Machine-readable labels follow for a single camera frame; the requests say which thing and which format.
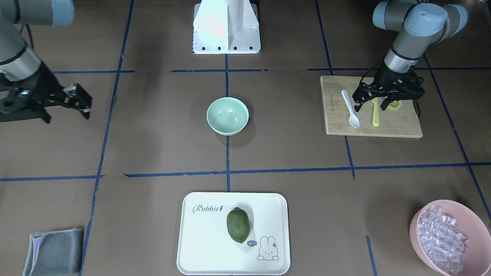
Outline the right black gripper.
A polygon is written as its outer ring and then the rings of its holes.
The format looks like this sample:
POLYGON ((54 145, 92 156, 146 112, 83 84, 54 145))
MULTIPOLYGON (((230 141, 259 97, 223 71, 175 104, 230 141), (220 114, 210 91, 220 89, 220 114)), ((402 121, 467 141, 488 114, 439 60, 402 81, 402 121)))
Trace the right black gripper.
POLYGON ((57 105, 78 111, 86 120, 91 116, 92 97, 85 89, 78 83, 64 88, 44 63, 21 81, 7 80, 2 73, 1 91, 7 92, 0 103, 1 122, 41 119, 50 123, 45 108, 57 105))

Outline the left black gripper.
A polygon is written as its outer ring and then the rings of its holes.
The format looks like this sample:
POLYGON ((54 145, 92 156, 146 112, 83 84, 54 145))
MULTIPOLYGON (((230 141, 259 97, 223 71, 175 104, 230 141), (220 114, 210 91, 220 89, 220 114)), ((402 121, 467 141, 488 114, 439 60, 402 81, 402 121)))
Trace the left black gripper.
POLYGON ((361 110, 367 101, 373 103, 373 114, 379 113, 379 97, 383 98, 380 105, 381 110, 385 111, 391 102, 401 100, 417 100, 421 98, 425 91, 422 87, 423 78, 415 73, 416 67, 411 65, 405 73, 397 73, 385 63, 377 70, 373 82, 367 84, 363 82, 370 68, 361 78, 358 87, 352 95, 354 100, 354 110, 361 110))

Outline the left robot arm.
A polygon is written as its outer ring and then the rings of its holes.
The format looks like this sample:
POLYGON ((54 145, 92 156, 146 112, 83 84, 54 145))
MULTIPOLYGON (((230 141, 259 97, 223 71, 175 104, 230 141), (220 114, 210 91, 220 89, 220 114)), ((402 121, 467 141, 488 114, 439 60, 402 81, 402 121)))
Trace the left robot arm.
POLYGON ((418 61, 429 46, 459 33, 468 22, 468 11, 461 5, 435 5, 422 0, 384 0, 374 9, 373 24, 383 30, 396 31, 390 50, 379 61, 374 80, 359 82, 352 95, 354 110, 365 102, 382 98, 386 110, 394 101, 421 98, 422 77, 415 73, 418 61))

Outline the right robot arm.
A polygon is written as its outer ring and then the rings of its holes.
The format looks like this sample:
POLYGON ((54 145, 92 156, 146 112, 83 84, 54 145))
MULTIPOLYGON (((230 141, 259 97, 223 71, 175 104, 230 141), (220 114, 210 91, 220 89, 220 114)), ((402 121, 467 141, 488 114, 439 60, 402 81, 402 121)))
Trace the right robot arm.
POLYGON ((0 19, 2 122, 42 119, 51 122, 47 107, 62 106, 91 115, 92 97, 79 84, 63 87, 53 72, 35 53, 32 41, 27 42, 15 24, 27 31, 31 25, 69 26, 75 19, 71 0, 2 0, 0 19))

